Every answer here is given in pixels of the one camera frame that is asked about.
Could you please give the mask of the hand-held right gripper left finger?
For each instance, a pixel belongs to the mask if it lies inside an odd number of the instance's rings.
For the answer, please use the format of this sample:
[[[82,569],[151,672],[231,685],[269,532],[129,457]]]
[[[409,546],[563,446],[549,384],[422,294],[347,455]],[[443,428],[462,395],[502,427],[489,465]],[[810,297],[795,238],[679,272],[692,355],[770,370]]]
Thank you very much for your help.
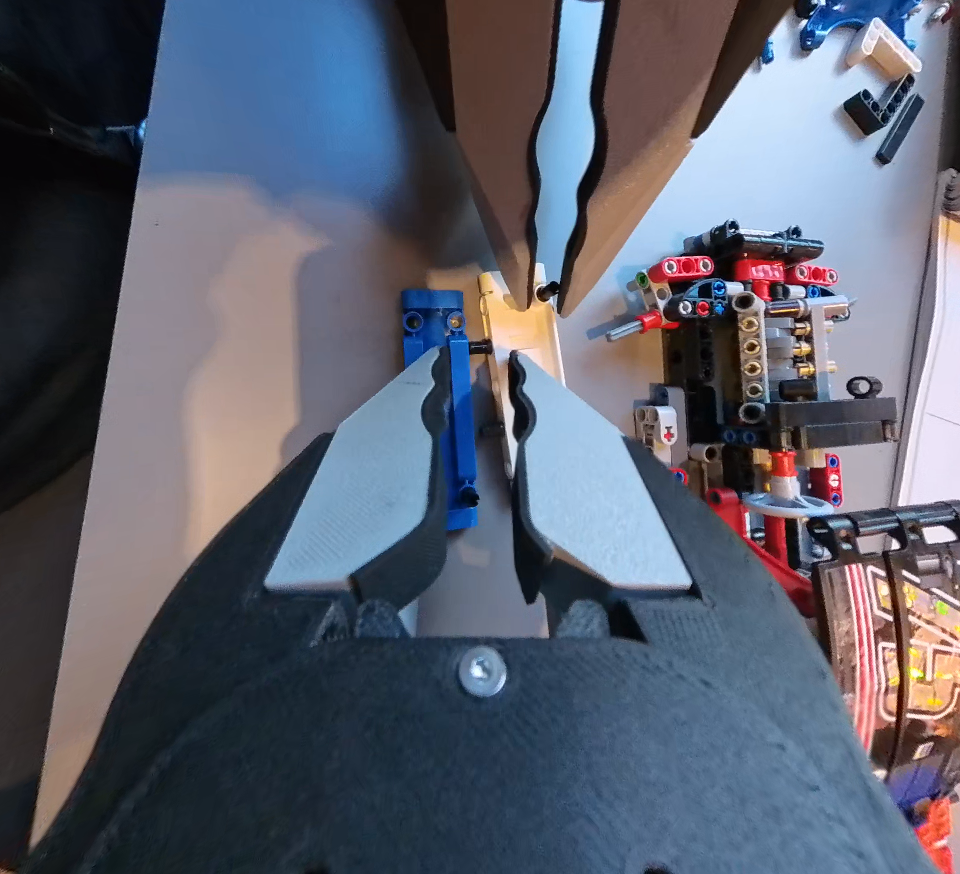
[[[434,348],[330,436],[265,577],[283,594],[414,603],[447,557],[450,353]]]

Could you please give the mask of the toy brick car model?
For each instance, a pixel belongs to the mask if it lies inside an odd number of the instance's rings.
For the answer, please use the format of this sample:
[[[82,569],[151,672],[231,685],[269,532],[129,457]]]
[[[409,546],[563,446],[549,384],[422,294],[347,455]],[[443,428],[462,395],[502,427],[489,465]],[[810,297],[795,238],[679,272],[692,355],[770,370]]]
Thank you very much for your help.
[[[899,439],[869,375],[834,392],[856,301],[823,242],[727,220],[640,269],[606,331],[660,337],[636,438],[758,556],[810,619],[874,775],[941,872],[958,806],[958,503],[844,513],[842,447]]]

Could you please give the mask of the toy brick instruction manual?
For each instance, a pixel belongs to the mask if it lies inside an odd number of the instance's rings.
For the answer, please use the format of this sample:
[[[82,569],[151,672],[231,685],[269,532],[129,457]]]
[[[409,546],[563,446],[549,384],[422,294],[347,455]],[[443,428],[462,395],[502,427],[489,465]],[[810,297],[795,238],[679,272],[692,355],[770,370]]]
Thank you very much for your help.
[[[919,290],[894,497],[959,497],[959,172],[938,178]]]

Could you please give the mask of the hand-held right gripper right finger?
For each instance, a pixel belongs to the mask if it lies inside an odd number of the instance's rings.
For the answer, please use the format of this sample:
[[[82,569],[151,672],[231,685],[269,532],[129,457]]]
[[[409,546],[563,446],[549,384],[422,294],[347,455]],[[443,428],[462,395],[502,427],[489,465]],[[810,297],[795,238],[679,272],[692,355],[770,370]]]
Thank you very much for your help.
[[[526,603],[691,593],[630,438],[520,351],[509,394],[512,547]]]

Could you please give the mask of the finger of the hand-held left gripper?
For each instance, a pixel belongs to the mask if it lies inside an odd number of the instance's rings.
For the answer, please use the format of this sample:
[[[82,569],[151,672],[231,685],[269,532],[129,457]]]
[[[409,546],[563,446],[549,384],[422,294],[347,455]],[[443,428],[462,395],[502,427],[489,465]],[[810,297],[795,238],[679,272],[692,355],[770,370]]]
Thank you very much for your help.
[[[558,313],[573,314],[692,146],[739,0],[604,0],[589,107],[594,146],[577,189]]]
[[[536,138],[550,100],[561,0],[445,0],[454,133],[513,303],[533,300],[541,191]]]

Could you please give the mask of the light grey desk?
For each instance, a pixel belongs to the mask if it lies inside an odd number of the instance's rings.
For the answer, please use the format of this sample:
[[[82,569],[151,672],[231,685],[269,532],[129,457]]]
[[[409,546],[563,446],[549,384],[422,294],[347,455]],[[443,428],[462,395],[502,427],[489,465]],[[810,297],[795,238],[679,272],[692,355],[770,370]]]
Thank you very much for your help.
[[[841,380],[903,405],[954,26],[911,21],[925,107],[894,162],[842,100],[881,81],[852,36],[740,80],[599,283],[559,326],[566,380],[626,433],[660,341],[607,342],[625,285],[683,236],[797,224],[858,300]],[[73,788],[135,647],[184,570],[314,436],[402,366],[402,288],[494,265],[460,152],[395,0],[167,0],[31,843]]]

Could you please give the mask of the blue toy brick panel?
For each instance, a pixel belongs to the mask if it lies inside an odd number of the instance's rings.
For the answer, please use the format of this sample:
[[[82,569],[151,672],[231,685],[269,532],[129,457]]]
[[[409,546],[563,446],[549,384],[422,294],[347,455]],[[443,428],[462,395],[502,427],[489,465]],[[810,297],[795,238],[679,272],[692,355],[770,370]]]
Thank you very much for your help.
[[[447,428],[440,440],[447,485],[447,529],[469,529],[478,523],[478,506],[463,507],[459,492],[463,484],[476,487],[477,458],[464,295],[457,290],[407,289],[400,294],[400,305],[405,366],[434,348],[449,352],[451,400]]]

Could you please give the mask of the person's torso in dark clothing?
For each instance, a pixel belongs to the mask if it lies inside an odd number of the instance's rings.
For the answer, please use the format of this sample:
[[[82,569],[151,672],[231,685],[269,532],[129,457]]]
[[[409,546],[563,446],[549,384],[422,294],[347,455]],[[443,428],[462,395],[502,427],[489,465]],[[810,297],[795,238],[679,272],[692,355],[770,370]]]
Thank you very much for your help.
[[[1,0],[1,508],[93,448],[166,0]]]

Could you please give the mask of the white toy brick panel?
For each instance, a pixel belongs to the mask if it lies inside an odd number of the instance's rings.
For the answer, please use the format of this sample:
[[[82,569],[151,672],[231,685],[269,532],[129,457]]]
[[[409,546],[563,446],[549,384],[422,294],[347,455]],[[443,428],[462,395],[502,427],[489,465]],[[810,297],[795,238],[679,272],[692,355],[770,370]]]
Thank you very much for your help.
[[[499,271],[482,272],[477,278],[479,311],[485,339],[491,339],[494,351],[486,356],[497,422],[505,427],[499,437],[503,467],[510,480],[514,474],[518,443],[514,435],[514,407],[510,400],[509,357],[519,351],[557,382],[566,383],[560,348],[554,297],[542,300],[538,291],[548,283],[545,267],[534,266],[534,298],[530,307],[519,310]]]

